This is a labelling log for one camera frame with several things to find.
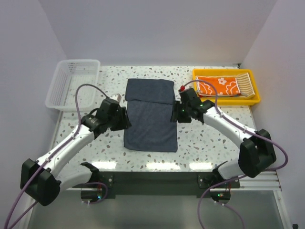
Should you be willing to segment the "yellow striped Doraemon towel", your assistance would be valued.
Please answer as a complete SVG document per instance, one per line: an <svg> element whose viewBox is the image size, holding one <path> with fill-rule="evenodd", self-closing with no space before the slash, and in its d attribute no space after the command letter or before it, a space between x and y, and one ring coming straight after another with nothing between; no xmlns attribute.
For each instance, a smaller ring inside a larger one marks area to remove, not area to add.
<svg viewBox="0 0 305 229"><path fill-rule="evenodd" d="M220 77L235 77L238 82L238 86L241 91L241 97L253 97L255 95L254 88L252 86L251 80L250 80L250 75L249 73L243 73L243 74L238 74L238 75L225 75L225 76L220 76Z"/></svg>

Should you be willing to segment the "dark grey towel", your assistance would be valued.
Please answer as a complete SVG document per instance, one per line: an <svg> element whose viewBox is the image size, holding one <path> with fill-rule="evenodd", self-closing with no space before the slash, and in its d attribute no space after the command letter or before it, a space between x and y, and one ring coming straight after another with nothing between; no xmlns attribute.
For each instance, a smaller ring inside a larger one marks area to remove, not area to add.
<svg viewBox="0 0 305 229"><path fill-rule="evenodd" d="M124 147L146 152L176 152L177 123L171 122L174 82L129 79L125 100L131 127L124 131Z"/></svg>

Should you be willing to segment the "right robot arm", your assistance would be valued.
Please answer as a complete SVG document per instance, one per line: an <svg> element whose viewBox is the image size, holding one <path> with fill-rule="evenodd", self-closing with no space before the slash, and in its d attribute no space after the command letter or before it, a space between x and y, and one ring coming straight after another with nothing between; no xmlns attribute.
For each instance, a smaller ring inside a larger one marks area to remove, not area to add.
<svg viewBox="0 0 305 229"><path fill-rule="evenodd" d="M193 88L179 90L180 100L175 101L171 122L190 123L197 120L229 138L239 149L235 160L223 162L213 170L212 181L224 187L229 179L246 175L254 178L276 161L270 134L242 125L225 114L210 100L201 101Z"/></svg>

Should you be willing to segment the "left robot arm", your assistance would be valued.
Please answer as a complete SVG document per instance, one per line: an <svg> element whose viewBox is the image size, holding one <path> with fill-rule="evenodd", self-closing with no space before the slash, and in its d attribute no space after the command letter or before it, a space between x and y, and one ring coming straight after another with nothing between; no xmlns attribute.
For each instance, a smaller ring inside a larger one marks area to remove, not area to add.
<svg viewBox="0 0 305 229"><path fill-rule="evenodd" d="M74 178L62 182L58 175L64 166L85 146L107 130L131 127L127 110L120 106L121 96L115 94L102 101L81 118L81 123L55 148L33 161L27 159L21 167L20 188L43 206L52 203L59 193L76 185Z"/></svg>

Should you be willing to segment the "orange white patterned cloth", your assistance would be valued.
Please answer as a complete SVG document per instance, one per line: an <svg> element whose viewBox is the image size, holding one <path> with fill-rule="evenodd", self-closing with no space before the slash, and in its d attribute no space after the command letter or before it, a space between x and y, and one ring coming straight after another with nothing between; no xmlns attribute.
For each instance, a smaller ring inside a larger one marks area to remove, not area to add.
<svg viewBox="0 0 305 229"><path fill-rule="evenodd" d="M200 97L232 97L240 96L241 91L235 77L196 77Z"/></svg>

